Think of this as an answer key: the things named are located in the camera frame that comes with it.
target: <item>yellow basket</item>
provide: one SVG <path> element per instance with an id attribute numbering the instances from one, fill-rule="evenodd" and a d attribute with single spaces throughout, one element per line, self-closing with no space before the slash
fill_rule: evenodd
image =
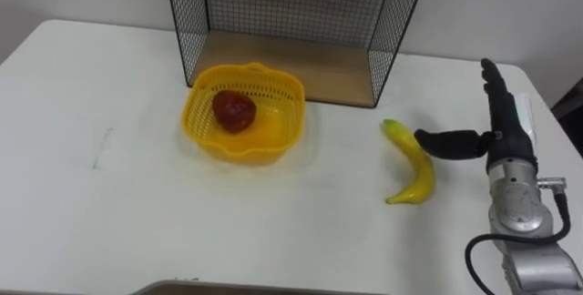
<path id="1" fill-rule="evenodd" d="M 212 112 L 212 98 L 235 90 L 257 106 L 250 127 L 232 135 Z M 302 134 L 305 95 L 302 83 L 259 63 L 222 65 L 202 72 L 182 111 L 182 129 L 215 158 L 244 164 L 267 164 L 280 157 Z"/>

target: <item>robotic arm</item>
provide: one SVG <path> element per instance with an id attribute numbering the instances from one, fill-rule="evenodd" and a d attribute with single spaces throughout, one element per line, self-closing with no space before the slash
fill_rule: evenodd
<path id="1" fill-rule="evenodd" d="M 530 138 L 520 126 L 514 96 L 507 91 L 494 63 L 483 59 L 482 68 L 491 131 L 482 135 L 474 130 L 415 132 L 421 147 L 437 158 L 470 159 L 487 153 L 491 233 L 470 240 L 465 248 L 465 264 L 478 287 L 485 294 L 494 295 L 477 276 L 471 260 L 476 244 L 493 240 L 503 254 L 502 268 L 512 294 L 581 294 L 581 274 L 573 259 L 557 244 L 571 227 L 565 179 L 537 179 L 537 158 Z M 553 218 L 541 202 L 540 189 L 553 191 L 563 220 L 563 228 L 557 234 L 553 234 Z"/>

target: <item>basket handle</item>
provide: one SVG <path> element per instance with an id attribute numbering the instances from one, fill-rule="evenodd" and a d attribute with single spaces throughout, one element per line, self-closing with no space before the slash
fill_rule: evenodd
<path id="1" fill-rule="evenodd" d="M 267 72 L 270 71 L 269 68 L 267 68 L 265 65 L 261 64 L 261 63 L 257 63 L 257 62 L 252 62 L 249 64 L 246 64 L 245 66 L 246 69 L 250 70 L 250 71 L 256 71 L 256 72 Z"/>

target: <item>red apple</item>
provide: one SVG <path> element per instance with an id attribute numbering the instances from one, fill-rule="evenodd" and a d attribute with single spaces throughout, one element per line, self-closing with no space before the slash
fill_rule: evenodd
<path id="1" fill-rule="evenodd" d="M 257 106 L 238 91 L 221 90 L 212 98 L 212 111 L 227 132 L 236 134 L 253 123 Z"/>

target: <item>wooden shelf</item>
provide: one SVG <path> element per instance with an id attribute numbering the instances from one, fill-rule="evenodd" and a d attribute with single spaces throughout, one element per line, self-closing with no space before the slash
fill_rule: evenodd
<path id="1" fill-rule="evenodd" d="M 310 100 L 374 105 L 368 56 L 362 48 L 210 31 L 193 76 L 212 66 L 249 62 L 298 77 Z"/>

